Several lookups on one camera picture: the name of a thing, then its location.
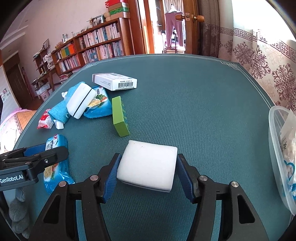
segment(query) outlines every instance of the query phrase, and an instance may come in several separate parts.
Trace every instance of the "screw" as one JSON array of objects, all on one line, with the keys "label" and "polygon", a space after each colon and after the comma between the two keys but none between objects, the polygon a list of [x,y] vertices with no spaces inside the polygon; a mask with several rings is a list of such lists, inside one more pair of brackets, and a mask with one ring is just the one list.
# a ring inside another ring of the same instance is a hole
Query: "screw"
[{"label": "screw", "polygon": [[206,180],[207,180],[207,176],[205,176],[205,175],[201,175],[201,176],[200,176],[200,180],[201,180],[201,181],[206,181]]},{"label": "screw", "polygon": [[61,181],[61,182],[59,182],[59,186],[60,186],[60,187],[64,187],[66,184],[67,184],[66,181]]},{"label": "screw", "polygon": [[231,182],[231,186],[237,188],[239,186],[239,184],[235,181]]},{"label": "screw", "polygon": [[90,179],[91,179],[92,181],[96,181],[96,180],[99,179],[99,177],[98,177],[98,175],[92,175],[92,176],[90,177]]}]

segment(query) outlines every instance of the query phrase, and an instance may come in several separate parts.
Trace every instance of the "red snack package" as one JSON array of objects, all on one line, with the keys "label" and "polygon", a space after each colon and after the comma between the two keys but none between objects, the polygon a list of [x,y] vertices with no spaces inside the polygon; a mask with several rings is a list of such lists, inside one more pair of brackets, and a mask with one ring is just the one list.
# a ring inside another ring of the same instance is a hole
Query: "red snack package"
[{"label": "red snack package", "polygon": [[40,128],[45,128],[45,129],[51,129],[54,122],[52,121],[52,119],[50,118],[48,111],[50,109],[47,109],[44,114],[41,116],[39,122],[38,122],[38,126],[37,129]]}]

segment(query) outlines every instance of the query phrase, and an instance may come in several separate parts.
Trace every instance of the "teal table mat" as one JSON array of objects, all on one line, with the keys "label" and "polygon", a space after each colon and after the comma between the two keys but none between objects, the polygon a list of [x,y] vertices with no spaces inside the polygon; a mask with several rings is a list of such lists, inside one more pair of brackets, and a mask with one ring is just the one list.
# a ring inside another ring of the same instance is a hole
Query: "teal table mat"
[{"label": "teal table mat", "polygon": [[[61,93],[80,81],[90,86],[92,74],[115,72],[138,79],[120,95],[131,134],[119,137],[112,116],[70,118],[63,130],[39,129],[47,108],[63,100]],[[273,102],[238,63],[192,55],[139,55],[86,65],[50,96],[35,113],[15,148],[46,142],[54,134],[66,136],[70,174],[85,180],[123,154],[129,140],[178,147],[190,165],[216,182],[237,181],[258,212],[271,241],[289,224],[290,212],[276,187],[268,146],[268,112]],[[49,195],[40,181],[26,187],[32,223]],[[122,182],[102,205],[112,241],[186,240],[196,205],[185,198],[174,177],[170,193],[142,189]],[[217,240],[221,203],[217,201],[212,240]],[[81,203],[77,202],[79,237],[84,241]]]}]

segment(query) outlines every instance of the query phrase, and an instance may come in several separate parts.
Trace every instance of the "hanging trousers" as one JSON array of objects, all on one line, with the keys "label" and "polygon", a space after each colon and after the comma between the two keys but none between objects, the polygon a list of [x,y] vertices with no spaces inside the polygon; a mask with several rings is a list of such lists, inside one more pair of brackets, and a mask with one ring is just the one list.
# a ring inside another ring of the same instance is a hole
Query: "hanging trousers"
[{"label": "hanging trousers", "polygon": [[167,12],[165,13],[165,34],[167,37],[167,45],[168,47],[171,44],[171,36],[173,34],[173,29],[177,30],[177,36],[180,46],[184,46],[183,40],[183,31],[182,31],[182,21],[177,21],[175,19],[175,15],[182,14],[182,12]]}]

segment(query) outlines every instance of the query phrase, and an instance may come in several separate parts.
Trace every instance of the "clothes hanger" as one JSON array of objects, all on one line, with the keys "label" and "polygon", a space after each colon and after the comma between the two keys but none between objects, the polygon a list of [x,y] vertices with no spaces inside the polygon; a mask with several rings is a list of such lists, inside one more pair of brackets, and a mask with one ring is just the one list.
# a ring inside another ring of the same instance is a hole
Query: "clothes hanger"
[{"label": "clothes hanger", "polygon": [[168,12],[178,12],[177,10],[176,10],[176,8],[174,7],[174,5],[170,5],[170,11],[168,11]]}]

